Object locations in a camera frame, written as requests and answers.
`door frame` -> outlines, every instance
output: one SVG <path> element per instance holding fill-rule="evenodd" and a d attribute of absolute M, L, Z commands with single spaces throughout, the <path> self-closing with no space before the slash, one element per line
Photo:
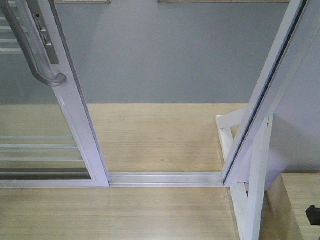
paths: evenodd
<path fill-rule="evenodd" d="M 22 6 L 25 2 L 17 0 L 17 5 L 19 4 Z M 91 180 L 0 180 L 0 188 L 109 187 L 109 174 L 106 162 L 99 147 L 98 138 L 80 87 L 54 1 L 39 0 L 38 4 L 60 63 L 59 65 L 50 64 L 50 68 L 53 74 L 63 73 L 67 77 L 66 83 L 52 87 L 52 89 L 73 134 Z M 24 14 L 31 15 L 29 9 L 24 8 L 21 9 L 25 11 Z"/>

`sliding glass door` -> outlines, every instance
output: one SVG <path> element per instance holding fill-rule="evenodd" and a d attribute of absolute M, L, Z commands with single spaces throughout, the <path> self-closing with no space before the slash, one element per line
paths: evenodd
<path fill-rule="evenodd" d="M 53 1 L 0 0 L 0 187 L 108 187 Z"/>

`door handle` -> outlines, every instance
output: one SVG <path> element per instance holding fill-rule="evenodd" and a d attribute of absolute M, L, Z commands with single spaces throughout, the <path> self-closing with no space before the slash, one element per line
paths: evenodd
<path fill-rule="evenodd" d="M 0 0 L 0 9 L 2 10 L 6 20 L 8 21 L 32 72 L 32 75 L 40 82 L 51 86 L 58 87 L 67 81 L 67 77 L 63 73 L 58 73 L 54 77 L 47 77 L 43 75 L 37 65 L 35 54 L 31 48 L 31 45 L 27 39 L 23 28 L 21 27 L 18 19 L 12 11 L 9 0 Z"/>

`gray wall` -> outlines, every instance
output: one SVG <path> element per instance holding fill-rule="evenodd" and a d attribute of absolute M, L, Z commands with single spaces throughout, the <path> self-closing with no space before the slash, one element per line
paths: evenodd
<path fill-rule="evenodd" d="M 307 35 L 308 31 L 299 41 L 302 43 L 307 41 L 309 39 L 306 38 Z M 311 48 L 303 58 L 275 111 L 269 149 L 267 186 L 270 186 L 282 172 L 320 172 L 319 62 L 320 32 L 317 32 Z"/>
<path fill-rule="evenodd" d="M 58 4 L 89 103 L 247 103 L 286 3 Z"/>

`wooden floor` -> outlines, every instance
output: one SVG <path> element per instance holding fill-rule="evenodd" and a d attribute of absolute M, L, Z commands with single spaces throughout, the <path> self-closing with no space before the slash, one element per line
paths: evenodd
<path fill-rule="evenodd" d="M 89 104 L 110 172 L 220 172 L 216 115 L 246 104 Z"/>
<path fill-rule="evenodd" d="M 222 168 L 215 116 L 242 104 L 95 104 L 111 172 Z M 1 240 L 238 240 L 228 188 L 0 189 Z M 277 240 L 265 201 L 261 240 Z"/>

